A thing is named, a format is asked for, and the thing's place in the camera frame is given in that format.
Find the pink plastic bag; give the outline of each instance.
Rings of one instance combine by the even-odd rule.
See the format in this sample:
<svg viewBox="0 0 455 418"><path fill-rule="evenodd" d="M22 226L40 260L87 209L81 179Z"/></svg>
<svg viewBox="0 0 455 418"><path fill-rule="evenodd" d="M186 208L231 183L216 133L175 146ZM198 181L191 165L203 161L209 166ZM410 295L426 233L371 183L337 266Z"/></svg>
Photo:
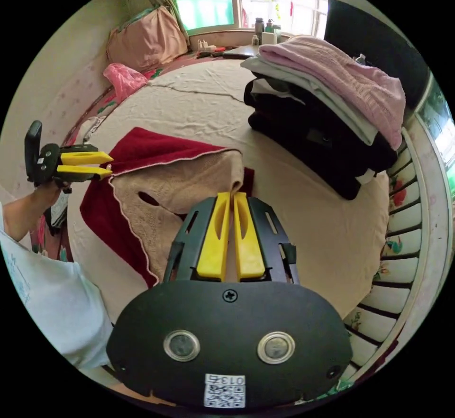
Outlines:
<svg viewBox="0 0 455 418"><path fill-rule="evenodd" d="M109 64L103 75L114 87L117 104L123 102L148 82L147 78L138 71L118 63Z"/></svg>

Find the beige knitted cloth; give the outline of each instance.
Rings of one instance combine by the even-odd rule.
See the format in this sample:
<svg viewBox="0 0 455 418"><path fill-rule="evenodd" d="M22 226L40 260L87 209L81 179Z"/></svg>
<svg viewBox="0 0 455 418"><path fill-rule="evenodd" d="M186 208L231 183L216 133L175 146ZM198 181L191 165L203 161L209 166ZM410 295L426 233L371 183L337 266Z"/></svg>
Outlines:
<svg viewBox="0 0 455 418"><path fill-rule="evenodd" d="M151 166L112 180L114 196L141 242L150 274L163 280L172 241L183 223L178 215L218 192L237 191L243 177L242 155L231 150Z"/></svg>

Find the pink sweater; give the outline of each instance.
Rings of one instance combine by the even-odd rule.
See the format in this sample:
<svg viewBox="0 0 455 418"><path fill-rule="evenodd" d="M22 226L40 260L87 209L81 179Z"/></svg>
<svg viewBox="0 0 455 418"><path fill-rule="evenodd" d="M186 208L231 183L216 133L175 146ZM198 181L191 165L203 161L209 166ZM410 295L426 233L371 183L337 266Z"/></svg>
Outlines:
<svg viewBox="0 0 455 418"><path fill-rule="evenodd" d="M259 55L271 63L313 75L357 107L394 150L400 146L406 98L398 78L357 64L339 48L312 36L262 45Z"/></svg>

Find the bed frame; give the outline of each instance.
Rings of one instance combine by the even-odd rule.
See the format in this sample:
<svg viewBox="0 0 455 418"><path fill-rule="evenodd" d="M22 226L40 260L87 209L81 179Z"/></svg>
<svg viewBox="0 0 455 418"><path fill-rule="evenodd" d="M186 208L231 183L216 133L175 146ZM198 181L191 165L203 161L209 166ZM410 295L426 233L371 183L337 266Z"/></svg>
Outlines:
<svg viewBox="0 0 455 418"><path fill-rule="evenodd" d="M403 329L420 289L427 263L429 216L422 170L412 141L403 128L403 142L390 178L387 243L370 293L345 318L354 352L343 374L352 382L379 368Z"/></svg>

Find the white container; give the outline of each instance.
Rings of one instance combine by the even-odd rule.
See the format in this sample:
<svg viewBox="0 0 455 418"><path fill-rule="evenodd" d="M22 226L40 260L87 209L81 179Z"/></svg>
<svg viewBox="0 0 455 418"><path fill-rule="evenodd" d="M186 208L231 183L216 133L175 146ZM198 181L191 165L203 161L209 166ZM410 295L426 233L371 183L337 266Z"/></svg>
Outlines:
<svg viewBox="0 0 455 418"><path fill-rule="evenodd" d="M262 45L274 45L277 43L276 34L275 33L262 33Z"/></svg>

